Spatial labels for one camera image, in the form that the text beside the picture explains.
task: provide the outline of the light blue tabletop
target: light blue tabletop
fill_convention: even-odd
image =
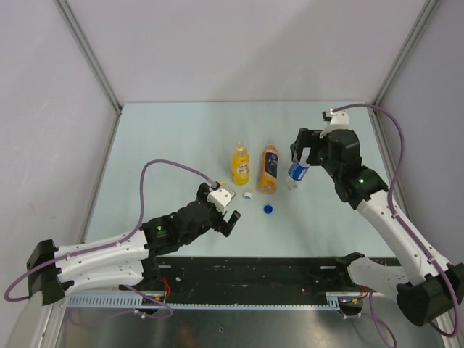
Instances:
[[[241,219],[225,238],[209,231],[172,256],[196,257],[335,257],[362,252],[391,257],[375,229],[334,191],[321,167],[312,167],[300,187],[288,191],[283,177],[291,164],[289,146],[301,127],[322,129],[321,112],[343,102],[246,102],[126,104],[104,173],[86,241],[133,229],[139,214],[138,182],[146,162],[166,159],[194,167],[217,181],[227,181],[237,195],[229,212]],[[363,164],[386,181],[377,141],[365,109],[348,111],[361,142]],[[238,140],[250,153],[251,179],[231,181],[232,151]],[[263,149],[274,143],[280,152],[279,189],[256,192]],[[158,164],[145,178],[144,221],[171,213],[195,200],[202,179],[185,170]],[[252,200],[241,196],[253,193]],[[273,206],[266,215],[263,207]]]

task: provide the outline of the bottle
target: bottle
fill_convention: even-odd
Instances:
[[[262,153],[261,176],[257,190],[264,194],[274,194],[277,191],[278,151],[276,145],[269,144]]]
[[[306,163],[306,159],[310,155],[310,147],[305,147],[302,150],[301,160],[298,162],[297,159],[294,159],[287,175],[284,179],[285,184],[289,190],[296,189],[305,176],[307,170],[309,169],[310,165]]]
[[[236,185],[245,185],[249,181],[249,155],[243,141],[237,142],[232,155],[232,180]]]

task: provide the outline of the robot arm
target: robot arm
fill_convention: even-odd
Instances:
[[[391,213],[388,187],[374,170],[362,165],[360,142],[356,133],[349,129],[346,112],[330,110],[323,113],[323,119],[330,122],[324,130],[299,130],[297,140],[290,146],[293,160],[323,167],[332,177],[340,200],[348,202],[369,221],[402,265],[401,268],[386,267],[354,253],[339,260],[339,267],[353,283],[369,286],[396,300],[405,316],[418,326],[452,309],[442,277],[399,224],[400,216],[445,271],[461,303],[464,265],[451,265],[424,239],[395,201],[397,213]]]
[[[231,234],[240,214],[234,211],[229,221],[224,220],[224,215],[234,196],[235,193],[226,185],[216,183],[211,188],[203,183],[195,201],[177,212],[142,224],[124,242],[119,241],[124,240],[128,233],[94,243],[58,248],[51,239],[42,241],[28,260],[28,270],[57,257],[62,260],[28,276],[29,296],[40,291],[43,305],[49,305],[74,291],[156,281],[160,276],[156,256],[176,252],[209,229],[221,232],[225,237]],[[106,244],[114,246],[98,250]],[[77,250],[88,249],[93,251],[71,256]]]

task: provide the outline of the cable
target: cable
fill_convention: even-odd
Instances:
[[[397,340],[395,339],[392,330],[387,326],[387,324],[383,323],[384,327],[388,330],[388,332],[391,334],[391,337],[393,338],[394,345],[393,347],[389,345],[388,340],[384,336],[384,333],[382,332],[380,328],[380,322],[382,321],[377,315],[374,313],[374,303],[373,303],[373,291],[369,293],[369,306],[370,306],[370,313],[372,320],[374,321],[374,325],[376,326],[378,335],[382,339],[382,341],[385,343],[387,347],[395,348],[397,346]]]
[[[163,282],[164,285],[165,285],[165,291],[166,291],[166,289],[167,289],[167,293],[166,293],[166,295],[165,295],[165,300],[167,300],[167,298],[171,295],[171,287],[170,287],[169,283],[167,282],[167,279],[166,279],[166,278],[161,278],[160,280],[161,280],[161,282]]]
[[[163,315],[163,316],[160,316],[160,315],[153,315],[153,314],[148,314],[148,313],[145,313],[143,311],[140,311],[140,310],[123,310],[121,312],[117,312],[113,315],[110,315],[109,317],[106,317],[106,318],[103,318],[101,320],[98,320],[98,321],[94,321],[93,323],[89,323],[89,324],[82,324],[82,323],[78,323],[76,322],[74,319],[73,319],[73,312],[71,312],[69,314],[69,320],[70,322],[73,324],[73,325],[76,325],[76,326],[79,326],[81,328],[91,328],[93,326],[99,326],[101,324],[105,324],[106,322],[110,321],[111,319],[114,319],[116,317],[119,317],[121,315],[126,315],[126,314],[137,314],[137,315],[140,315],[143,319],[148,317],[148,318],[152,318],[152,319],[165,319],[165,318],[169,318],[171,317],[173,314],[174,314],[174,310],[169,307],[167,304],[165,304],[164,302],[161,302],[161,301],[158,301],[157,299],[153,299],[151,298],[150,296],[147,296],[145,295],[144,293],[140,292],[139,290],[133,288],[132,286],[130,285],[124,285],[126,288],[128,288],[129,290],[135,292],[137,295],[139,296],[142,296],[144,299],[148,299],[149,301],[155,303],[156,305],[159,305],[160,307],[164,307],[166,308],[168,311],[169,311],[169,314],[166,314],[166,315]]]
[[[386,115],[395,125],[397,128],[398,134],[399,134],[399,144],[400,144],[400,151],[399,151],[399,160],[398,160],[398,166],[395,174],[393,175],[393,178],[391,180],[390,184],[390,190],[387,195],[387,201],[389,203],[389,209],[391,214],[395,219],[397,219],[398,223],[403,227],[403,229],[406,231],[408,236],[418,245],[419,249],[427,256],[429,260],[431,260],[431,264],[435,267],[436,271],[439,273],[439,275],[443,278],[443,281],[446,283],[449,295],[451,296],[451,301],[453,303],[453,309],[455,311],[455,328],[453,329],[452,332],[447,333],[444,332],[442,329],[440,329],[438,326],[436,326],[434,323],[430,323],[430,325],[437,330],[441,335],[446,336],[446,337],[456,337],[459,334],[460,326],[461,326],[461,317],[460,317],[460,311],[459,311],[459,303],[457,302],[457,297],[455,290],[452,287],[451,281],[444,272],[443,268],[439,265],[439,263],[434,259],[434,256],[430,253],[428,248],[422,243],[422,241],[415,235],[414,231],[407,225],[407,223],[401,218],[401,216],[397,215],[397,210],[395,209],[395,206],[393,204],[393,191],[394,187],[397,185],[398,178],[399,178],[399,173],[402,168],[403,164],[403,159],[405,155],[405,135],[401,129],[401,126],[398,123],[398,120],[390,114],[390,112],[386,111],[382,107],[377,107],[376,105],[372,104],[365,104],[365,103],[359,103],[359,104],[350,104],[350,105],[345,105],[344,107],[338,107],[333,110],[333,112],[338,112],[346,109],[351,109],[354,107],[367,107],[369,109],[374,109],[376,111],[382,112],[384,115]]]
[[[361,299],[365,299],[367,296],[369,296],[369,289],[367,288],[367,286],[364,286],[364,285],[362,285],[361,288],[362,288],[362,298]]]
[[[343,315],[343,319],[370,318],[370,319],[374,320],[374,318],[375,318],[374,324],[376,324],[376,321],[377,321],[376,328],[377,328],[377,331],[379,332],[379,334],[380,334],[380,331],[379,331],[380,330],[380,325],[382,325],[389,332],[390,337],[393,340],[393,346],[391,346],[386,339],[384,341],[385,345],[388,348],[397,348],[398,347],[397,338],[394,336],[393,331],[390,329],[390,327],[382,319],[377,318],[374,315],[367,314],[367,313],[360,313],[360,314],[355,314],[355,315],[346,315],[343,312],[339,312],[339,313],[341,315]]]
[[[339,302],[341,303],[356,303],[356,302],[359,302],[363,299],[365,299],[367,296],[369,295],[369,290],[367,287],[365,287],[364,285],[361,286],[361,295],[359,297],[355,297],[353,299],[340,299]]]
[[[136,227],[126,237],[124,237],[123,239],[121,239],[118,242],[112,242],[112,243],[104,244],[104,245],[101,245],[101,246],[95,246],[93,248],[86,249],[86,250],[79,250],[77,252],[71,252],[71,253],[68,254],[68,256],[75,257],[75,256],[79,256],[79,255],[82,255],[82,254],[87,254],[89,252],[96,252],[96,251],[107,249],[107,248],[110,248],[110,247],[115,247],[116,243],[124,243],[125,241],[129,240],[139,230],[139,228],[141,227],[141,224],[142,224],[142,220],[144,219],[144,179],[145,179],[145,172],[146,172],[146,170],[148,169],[148,167],[150,165],[154,165],[154,164],[157,164],[157,163],[165,163],[166,165],[173,165],[175,167],[182,168],[184,170],[187,170],[189,172],[192,172],[194,174],[197,174],[197,175],[201,176],[203,179],[208,181],[210,184],[214,183],[214,181],[212,181],[204,173],[199,172],[198,170],[195,170],[193,168],[187,167],[186,165],[182,165],[182,164],[177,163],[177,162],[169,161],[167,159],[154,159],[152,161],[149,161],[144,165],[144,167],[143,167],[143,169],[141,171],[141,175],[140,175],[140,186],[139,186],[140,215],[138,217],[138,222],[137,222]],[[53,260],[45,261],[44,263],[41,263],[40,265],[37,265],[34,268],[31,268],[30,270],[28,270],[26,273],[22,274],[18,279],[13,281],[13,283],[11,283],[10,286],[8,286],[7,290],[4,293],[5,301],[19,302],[19,301],[25,301],[26,299],[29,299],[29,296],[10,297],[10,293],[16,287],[17,284],[19,284],[21,281],[26,279],[31,274],[37,272],[38,270],[41,270],[42,268],[44,268],[46,266],[52,265],[52,264],[54,264],[54,263],[56,263],[58,261],[65,260],[66,257],[67,257],[67,255],[62,255],[60,257],[55,257]]]

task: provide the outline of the yellow bottle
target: yellow bottle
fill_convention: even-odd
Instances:
[[[236,185],[245,185],[249,181],[249,155],[243,141],[235,146],[232,156],[232,180]]]
[[[262,153],[261,176],[257,190],[264,194],[274,194],[277,191],[278,151],[276,145],[269,144]]]

